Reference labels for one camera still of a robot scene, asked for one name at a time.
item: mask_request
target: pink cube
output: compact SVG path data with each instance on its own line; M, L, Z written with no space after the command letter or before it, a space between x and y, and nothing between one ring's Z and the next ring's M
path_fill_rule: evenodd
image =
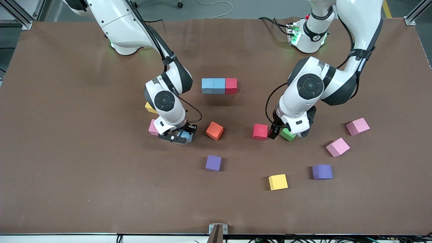
M237 94L237 79L226 78L225 79L225 94Z
M335 140L333 143L329 144L326 149L333 157L337 157L345 153L349 149L349 146L342 138L339 138L338 140Z
M254 129L252 131L252 138L257 140L266 140L267 139L267 125L255 124Z
M360 118L358 120L350 122L348 125L346 125L346 128L348 129L351 136L355 136L359 133L371 129L364 118Z
M149 127L149 133L151 135L155 135L157 136L159 134L158 130L155 127L155 119L152 119L152 122L150 123L150 127Z

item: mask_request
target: light blue cube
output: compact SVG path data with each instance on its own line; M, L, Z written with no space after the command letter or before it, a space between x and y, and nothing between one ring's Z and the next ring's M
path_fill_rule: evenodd
M213 94L213 78L203 78L201 82L203 94Z
M225 79L214 78L213 79L213 93L214 94L225 94Z
M192 142L192 137L194 136L193 133L188 133L187 131L183 131L183 133L180 135L180 137L186 138L188 143Z

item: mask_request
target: white cable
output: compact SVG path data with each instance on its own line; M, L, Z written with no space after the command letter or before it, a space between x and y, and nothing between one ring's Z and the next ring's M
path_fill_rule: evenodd
M233 9L232 3L227 2L227 1L219 1L219 2L215 2L215 3L202 3L199 0L197 0L197 2L199 4L201 4L201 5L215 5L215 4L218 4L218 3L228 3L229 5L231 5L231 10L228 13L224 13L224 14L221 14L221 15L218 15L218 16L214 16L214 17L212 17L212 19L228 15L228 14L230 14L232 12L232 9Z

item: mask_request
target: orange cube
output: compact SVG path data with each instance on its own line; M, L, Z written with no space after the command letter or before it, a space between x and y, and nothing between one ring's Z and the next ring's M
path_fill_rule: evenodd
M223 133L223 126L212 121L212 123L210 123L209 128L207 128L206 133L209 137L217 141L220 139L220 136Z

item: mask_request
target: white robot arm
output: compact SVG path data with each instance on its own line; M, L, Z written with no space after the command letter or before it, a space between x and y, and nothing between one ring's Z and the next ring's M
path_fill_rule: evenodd
M195 133L178 96L192 87L192 76L179 62L156 30L147 25L128 0L63 0L73 12L96 19L111 46L121 55L130 55L139 48L157 50L164 64L161 75L146 83L144 96L158 112L154 125L159 138L185 144L179 132Z
M339 70L314 57L298 61L288 77L288 88L280 97L273 112L271 130L268 137L274 139L280 129L287 127L291 134L305 137L309 133L316 112L314 104L323 100L331 106L347 102L354 97L359 86L359 76L375 48L375 42L382 27L381 6L383 0L308 0L312 3L312 13L308 20L300 21L297 48L314 52L326 34L333 20L332 5L335 4L339 18L352 32L355 40L349 52L344 70ZM316 19L316 16L327 16ZM309 35L310 30L320 38Z

